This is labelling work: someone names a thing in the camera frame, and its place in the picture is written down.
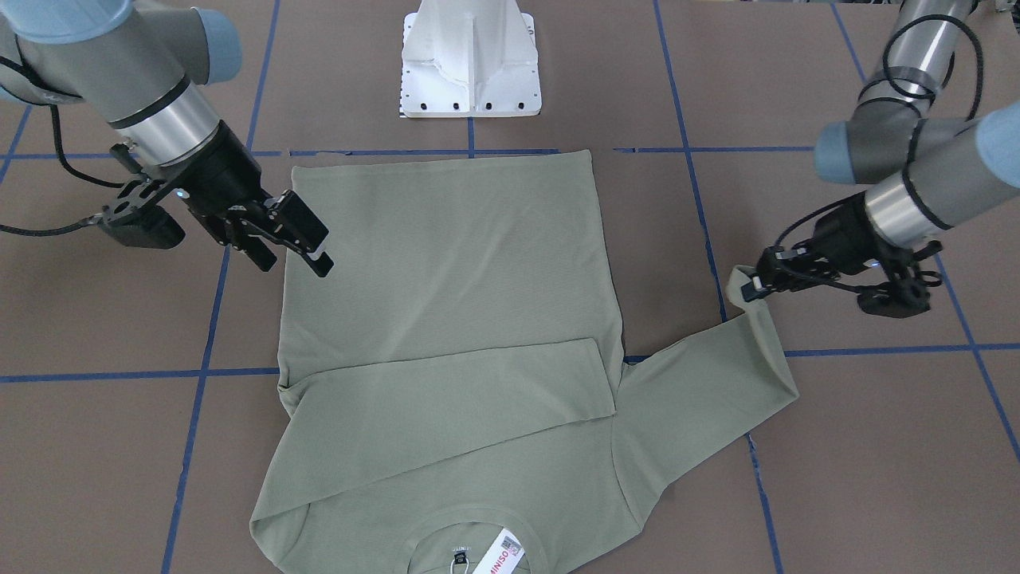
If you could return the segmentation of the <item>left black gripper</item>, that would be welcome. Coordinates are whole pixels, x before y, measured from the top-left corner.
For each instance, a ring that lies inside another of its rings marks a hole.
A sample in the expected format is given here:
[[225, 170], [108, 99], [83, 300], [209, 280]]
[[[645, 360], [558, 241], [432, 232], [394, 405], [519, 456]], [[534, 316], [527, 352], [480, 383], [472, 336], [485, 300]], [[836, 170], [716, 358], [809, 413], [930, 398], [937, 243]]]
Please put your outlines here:
[[[783, 241], [798, 226], [815, 217], [819, 220], [811, 237], [794, 244], [795, 255], [782, 259]], [[874, 259], [885, 273], [886, 282], [877, 289], [900, 286], [902, 277], [892, 262], [892, 251], [878, 233], [865, 208], [865, 193], [834, 201], [818, 208], [790, 224], [777, 237], [777, 250], [763, 250], [755, 263], [753, 279], [740, 286], [746, 302], [769, 297], [770, 289], [809, 289], [809, 286], [834, 286], [849, 289], [838, 283], [842, 275], [857, 275], [866, 271], [867, 262]]]

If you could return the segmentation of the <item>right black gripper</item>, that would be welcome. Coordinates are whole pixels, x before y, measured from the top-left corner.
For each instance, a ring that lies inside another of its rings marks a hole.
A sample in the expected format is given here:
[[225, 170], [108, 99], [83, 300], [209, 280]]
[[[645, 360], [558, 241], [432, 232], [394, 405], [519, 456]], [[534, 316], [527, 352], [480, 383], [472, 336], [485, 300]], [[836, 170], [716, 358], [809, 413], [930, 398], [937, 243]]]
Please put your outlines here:
[[247, 255], [260, 271], [277, 263], [267, 242], [294, 251], [317, 277], [334, 269], [324, 251], [327, 226], [295, 191], [273, 198], [262, 188], [261, 168], [225, 121], [195, 153], [158, 175], [171, 191], [185, 193], [183, 203], [207, 233]]

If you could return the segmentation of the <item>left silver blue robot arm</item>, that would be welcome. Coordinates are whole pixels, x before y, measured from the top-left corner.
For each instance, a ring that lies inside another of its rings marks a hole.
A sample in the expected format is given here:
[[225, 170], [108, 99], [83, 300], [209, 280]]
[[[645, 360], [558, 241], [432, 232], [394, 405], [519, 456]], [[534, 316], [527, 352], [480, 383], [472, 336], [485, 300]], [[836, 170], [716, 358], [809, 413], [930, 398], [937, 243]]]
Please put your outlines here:
[[[940, 273], [921, 262], [937, 234], [1018, 197], [1018, 106], [979, 116], [984, 56], [966, 20], [975, 1], [904, 1], [877, 69], [852, 116], [827, 124], [814, 148], [817, 175], [864, 191], [805, 215], [813, 233], [787, 233], [748, 269], [740, 300], [830, 286], [868, 315], [909, 317], [930, 308]], [[959, 36], [975, 55], [975, 88], [962, 119], [930, 112], [955, 68]]]

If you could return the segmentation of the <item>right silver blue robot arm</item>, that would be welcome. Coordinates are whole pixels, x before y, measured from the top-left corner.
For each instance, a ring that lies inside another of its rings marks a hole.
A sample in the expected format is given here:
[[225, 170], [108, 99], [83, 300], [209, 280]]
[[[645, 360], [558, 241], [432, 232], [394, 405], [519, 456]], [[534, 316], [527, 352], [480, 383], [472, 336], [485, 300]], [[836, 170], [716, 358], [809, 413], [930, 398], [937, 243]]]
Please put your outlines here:
[[170, 250], [178, 222], [161, 206], [176, 194], [218, 244], [244, 252], [262, 271], [270, 244], [299, 255], [317, 276], [332, 272], [328, 228], [294, 191], [274, 197], [261, 170], [202, 92], [243, 63], [237, 28], [216, 10], [154, 1], [4, 1], [2, 95], [57, 116], [87, 103], [120, 135], [112, 156], [131, 178], [99, 214], [116, 242]]

